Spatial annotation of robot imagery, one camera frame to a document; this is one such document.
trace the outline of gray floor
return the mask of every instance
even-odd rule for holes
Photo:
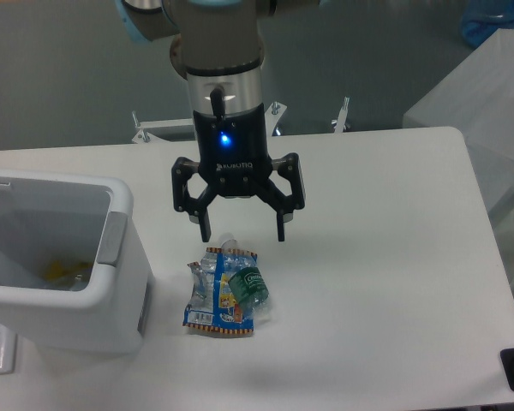
[[[471,49],[466,0],[330,0],[263,20],[264,100],[286,134],[327,132],[345,95],[354,130],[402,115]],[[190,117],[170,41],[135,45],[112,0],[0,4],[0,150],[128,143],[140,120]]]

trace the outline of white table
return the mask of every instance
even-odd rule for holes
[[[109,356],[21,339],[0,410],[409,410],[514,402],[499,351],[514,302],[463,138],[453,128],[270,140],[298,152],[307,207],[276,240],[257,199],[217,199],[225,231],[260,254],[275,319],[250,338],[181,326],[205,246],[172,210],[164,143],[0,152],[0,167],[116,176],[157,278],[145,344]]]

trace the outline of green label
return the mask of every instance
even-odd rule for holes
[[[265,281],[257,267],[248,267],[237,272],[229,280],[229,286],[234,298],[240,304],[255,295],[266,294],[268,296]]]

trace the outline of barcode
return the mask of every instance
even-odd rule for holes
[[[189,315],[188,322],[195,324],[211,325],[213,322],[213,314],[199,313],[193,311]]]

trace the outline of blue led light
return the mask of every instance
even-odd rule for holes
[[[221,133],[221,140],[220,141],[221,141],[221,146],[223,146],[223,147],[229,147],[232,144],[232,140],[225,133]]]

